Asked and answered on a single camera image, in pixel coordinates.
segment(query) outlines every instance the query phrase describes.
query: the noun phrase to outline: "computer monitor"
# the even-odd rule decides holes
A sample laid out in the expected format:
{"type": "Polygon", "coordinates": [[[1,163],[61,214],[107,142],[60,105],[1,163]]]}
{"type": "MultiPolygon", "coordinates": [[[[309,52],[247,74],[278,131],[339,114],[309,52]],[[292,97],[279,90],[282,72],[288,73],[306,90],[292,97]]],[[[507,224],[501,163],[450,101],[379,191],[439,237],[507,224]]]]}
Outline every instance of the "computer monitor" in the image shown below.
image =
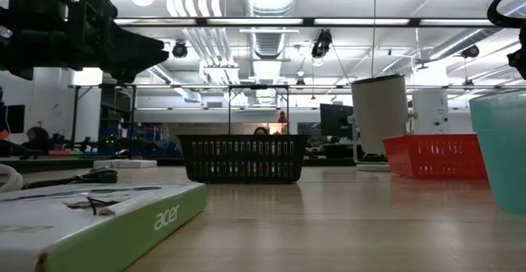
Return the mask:
{"type": "Polygon", "coordinates": [[[354,108],[339,104],[320,104],[321,134],[323,136],[353,137],[353,127],[347,118],[354,114],[354,108]]]}
{"type": "Polygon", "coordinates": [[[24,133],[25,105],[0,107],[0,127],[9,128],[9,133],[24,133]]]}

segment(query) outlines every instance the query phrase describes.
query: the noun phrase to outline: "ceiling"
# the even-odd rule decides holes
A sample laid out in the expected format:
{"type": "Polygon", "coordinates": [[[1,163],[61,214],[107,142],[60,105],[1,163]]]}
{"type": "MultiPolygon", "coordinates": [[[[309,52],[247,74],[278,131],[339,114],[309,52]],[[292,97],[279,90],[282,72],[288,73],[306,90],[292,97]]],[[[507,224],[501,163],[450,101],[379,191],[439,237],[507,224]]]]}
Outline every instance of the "ceiling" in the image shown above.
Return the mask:
{"type": "MultiPolygon", "coordinates": [[[[485,18],[487,7],[492,0],[298,0],[295,16],[346,16],[346,17],[437,17],[437,18],[485,18]]],[[[134,16],[169,16],[165,0],[155,0],[147,7],[139,7],[132,0],[112,0],[119,10],[120,17],[134,16]]],[[[0,0],[6,7],[7,0],[0,0]]],[[[224,16],[244,16],[243,0],[219,0],[224,16]]],[[[141,35],[146,35],[165,41],[184,39],[180,28],[135,28],[130,29],[141,35]]],[[[310,51],[313,39],[319,33],[318,28],[301,28],[297,34],[288,35],[287,50],[280,75],[292,81],[297,78],[298,71],[304,71],[305,77],[315,77],[316,84],[335,84],[342,82],[344,74],[349,77],[370,77],[379,74],[385,67],[397,60],[401,55],[416,48],[432,48],[445,42],[463,29],[422,28],[422,29],[386,29],[379,28],[333,28],[332,48],[325,56],[320,67],[312,66],[311,59],[305,58],[303,53],[310,51]]],[[[239,33],[239,28],[227,28],[230,48],[235,62],[240,67],[240,77],[246,78],[251,74],[251,57],[248,37],[239,33]]],[[[475,62],[467,61],[463,67],[461,58],[447,58],[441,62],[447,70],[451,83],[461,83],[466,75],[472,76],[490,71],[507,63],[505,55],[513,48],[504,49],[501,53],[487,55],[499,48],[516,43],[517,30],[503,30],[497,35],[478,44],[481,54],[475,62]]],[[[170,58],[163,65],[179,76],[182,80],[199,83],[196,72],[199,70],[200,59],[189,48],[186,58],[170,58]]],[[[410,59],[404,59],[397,70],[411,78],[413,69],[410,59]]],[[[139,81],[145,81],[147,72],[139,75],[139,81]]],[[[505,78],[519,76],[511,71],[500,77],[492,77],[489,84],[497,84],[505,78]]]]}

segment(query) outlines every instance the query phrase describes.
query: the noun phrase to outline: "table surface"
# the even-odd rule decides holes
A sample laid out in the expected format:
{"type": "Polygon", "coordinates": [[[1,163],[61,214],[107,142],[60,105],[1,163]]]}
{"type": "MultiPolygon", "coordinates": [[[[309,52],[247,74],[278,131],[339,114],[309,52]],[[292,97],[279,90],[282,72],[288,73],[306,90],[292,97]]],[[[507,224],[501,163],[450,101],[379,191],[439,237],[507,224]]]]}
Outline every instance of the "table surface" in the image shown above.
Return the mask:
{"type": "MultiPolygon", "coordinates": [[[[189,182],[184,168],[118,171],[120,182],[189,182]]],[[[304,168],[297,184],[208,194],[203,213],[126,272],[526,271],[526,218],[500,210],[487,182],[304,168]]]]}

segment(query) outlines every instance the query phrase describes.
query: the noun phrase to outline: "person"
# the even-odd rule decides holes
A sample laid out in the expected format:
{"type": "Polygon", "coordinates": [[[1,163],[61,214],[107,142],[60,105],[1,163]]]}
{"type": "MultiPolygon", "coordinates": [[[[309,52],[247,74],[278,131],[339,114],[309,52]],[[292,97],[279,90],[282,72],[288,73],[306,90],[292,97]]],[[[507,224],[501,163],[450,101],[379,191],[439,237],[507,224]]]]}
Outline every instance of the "person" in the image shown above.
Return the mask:
{"type": "Polygon", "coordinates": [[[269,131],[266,128],[264,128],[264,127],[258,127],[254,131],[254,134],[255,135],[268,135],[269,131]]]}
{"type": "Polygon", "coordinates": [[[28,150],[39,150],[47,154],[51,150],[48,132],[42,127],[32,127],[27,131],[29,141],[22,144],[28,150]]]}

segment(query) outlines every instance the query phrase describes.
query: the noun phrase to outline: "black basket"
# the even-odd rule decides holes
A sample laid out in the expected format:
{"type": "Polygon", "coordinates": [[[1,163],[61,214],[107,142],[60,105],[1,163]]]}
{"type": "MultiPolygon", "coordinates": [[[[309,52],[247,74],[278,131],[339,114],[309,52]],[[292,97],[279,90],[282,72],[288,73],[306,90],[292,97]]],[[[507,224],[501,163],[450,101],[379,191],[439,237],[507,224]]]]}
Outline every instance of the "black basket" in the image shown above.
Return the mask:
{"type": "Polygon", "coordinates": [[[307,136],[178,136],[194,182],[296,182],[307,136]]]}

